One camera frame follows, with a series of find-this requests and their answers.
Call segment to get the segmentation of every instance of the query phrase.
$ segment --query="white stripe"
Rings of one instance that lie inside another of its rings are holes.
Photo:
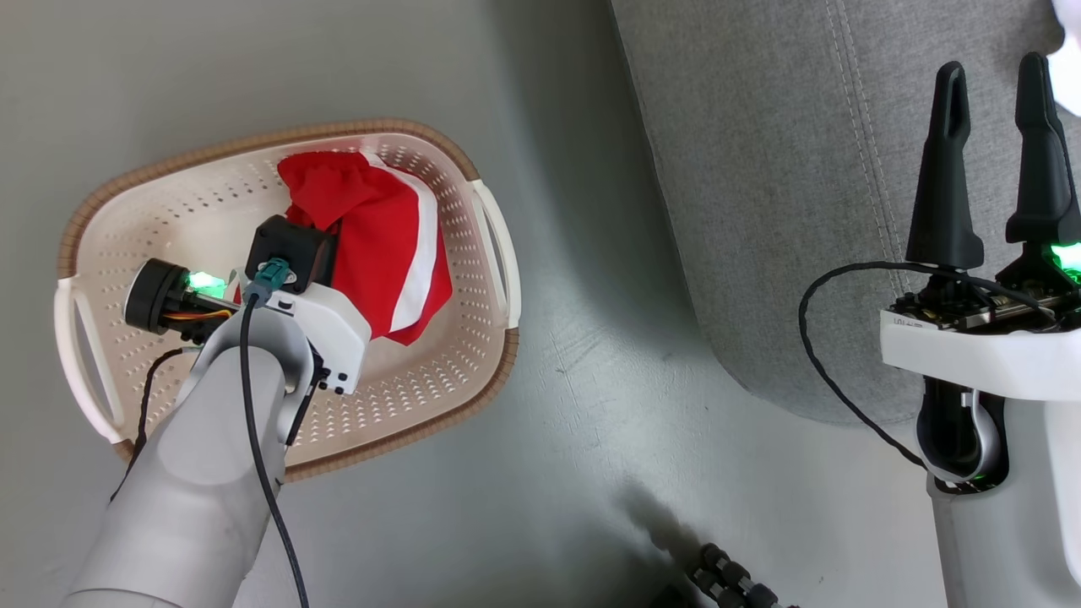
[[[416,250],[413,253],[413,262],[410,264],[409,273],[405,275],[405,285],[398,295],[398,303],[395,305],[395,315],[390,321],[390,331],[398,331],[415,325],[421,320],[424,313],[424,305],[428,301],[428,292],[431,291],[431,280],[436,269],[436,247],[439,242],[439,206],[436,201],[436,193],[424,183],[423,180],[387,167],[379,157],[364,153],[364,157],[378,169],[387,171],[402,183],[413,189],[417,197],[418,229],[416,233]]]

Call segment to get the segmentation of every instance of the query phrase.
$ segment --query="green light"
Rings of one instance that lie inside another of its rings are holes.
[[[206,273],[191,273],[188,275],[188,287],[196,293],[222,300],[225,298],[225,288],[228,283]]]
[[[1075,282],[1081,283],[1081,242],[1066,247],[1051,246],[1055,263],[1069,275]]]

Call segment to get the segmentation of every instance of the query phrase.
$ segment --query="black cable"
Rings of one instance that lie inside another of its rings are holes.
[[[285,546],[285,557],[289,558],[289,566],[293,569],[293,580],[296,582],[296,594],[301,597],[301,607],[308,608],[308,592],[304,587],[304,577],[301,574],[301,563],[296,559],[296,551],[293,548],[293,541],[289,538],[289,530],[285,528],[285,520],[278,510],[278,501],[275,499],[273,489],[270,487],[270,479],[267,477],[266,464],[263,462],[263,451],[259,448],[258,434],[255,431],[255,406],[252,402],[252,369],[248,355],[248,338],[252,327],[252,312],[258,301],[257,294],[252,294],[244,306],[244,314],[240,319],[240,383],[244,394],[244,419],[248,422],[248,442],[252,447],[252,458],[255,460],[255,472],[259,476],[259,485],[263,487],[263,495],[267,499],[267,506],[270,507],[270,517],[278,528],[281,537],[281,544]]]
[[[808,358],[811,359],[811,365],[814,366],[815,371],[818,372],[818,375],[822,376],[822,379],[830,387],[833,394],[837,395],[837,398],[841,399],[841,402],[848,406],[848,408],[852,410],[852,413],[856,414],[856,418],[858,418],[860,422],[870,427],[870,429],[873,431],[876,434],[878,434],[878,436],[881,437],[883,441],[893,446],[898,452],[900,452],[900,455],[905,457],[905,460],[925,470],[926,465],[923,464],[923,461],[918,455],[913,454],[908,448],[906,448],[899,441],[891,437],[889,433],[883,431],[881,426],[876,424],[873,420],[868,418],[867,414],[865,414],[858,407],[856,407],[856,405],[852,402],[852,399],[849,399],[849,397],[844,395],[844,393],[841,391],[841,387],[837,385],[837,382],[835,382],[833,379],[830,378],[829,374],[826,372],[826,368],[823,367],[822,361],[818,360],[818,357],[815,356],[814,347],[811,345],[811,338],[808,335],[808,306],[811,303],[811,298],[815,294],[816,291],[818,291],[818,288],[826,285],[830,280],[841,275],[846,275],[849,273],[854,273],[856,270],[909,270],[912,273],[920,273],[924,275],[935,275],[939,277],[946,277],[960,282],[983,288],[990,293],[1004,295],[1013,300],[1014,302],[1024,304],[1038,313],[1049,316],[1052,321],[1054,321],[1054,315],[1049,314],[1046,310],[1044,310],[1040,306],[1040,303],[1035,298],[1031,298],[1030,295],[1020,293],[1018,291],[1006,289],[995,281],[989,281],[987,279],[982,279],[979,277],[971,277],[969,275],[962,275],[953,270],[946,270],[943,268],[932,268],[930,266],[923,266],[921,264],[911,264],[904,262],[863,262],[858,264],[849,264],[846,266],[841,266],[840,268],[835,268],[826,273],[825,275],[818,277],[818,279],[815,280],[813,283],[811,283],[811,287],[809,287],[808,290],[803,292],[803,298],[800,300],[800,340],[803,341],[803,349],[806,352]]]
[[[173,348],[172,351],[166,351],[160,357],[150,364],[150,369],[146,372],[146,382],[143,383],[143,402],[138,408],[138,435],[135,436],[135,447],[132,450],[132,458],[128,461],[128,471],[124,471],[124,478],[120,480],[120,485],[117,486],[116,491],[109,497],[109,502],[112,502],[120,493],[120,488],[124,487],[124,481],[128,480],[128,474],[132,472],[132,467],[135,466],[135,459],[138,454],[143,452],[143,448],[146,447],[146,418],[148,415],[148,410],[150,409],[150,385],[154,384],[154,374],[157,373],[158,368],[162,366],[169,359],[181,355],[184,353],[184,348]]]

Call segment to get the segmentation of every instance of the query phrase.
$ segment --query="red cloth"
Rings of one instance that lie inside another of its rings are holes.
[[[416,341],[452,293],[431,190],[413,176],[373,167],[362,154],[299,154],[282,160],[278,173],[292,196],[291,222],[333,232],[341,221],[333,287],[371,323],[372,338]],[[424,261],[432,247],[429,277]],[[425,290],[422,309],[416,299]],[[401,327],[393,327],[396,309]],[[402,326],[404,318],[412,325]]]

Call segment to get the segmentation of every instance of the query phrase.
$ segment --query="gray fabric ottoman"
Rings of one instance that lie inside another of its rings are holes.
[[[1063,32],[1050,0],[612,0],[703,330],[751,393],[836,424],[855,418],[804,357],[799,298],[858,261],[904,257],[935,72],[967,71],[973,221],[991,277],[1019,248],[1017,66]],[[1081,119],[1062,111],[1075,171]],[[812,302],[812,340],[857,405],[910,417],[921,383],[882,365],[878,312],[925,279],[850,275]]]

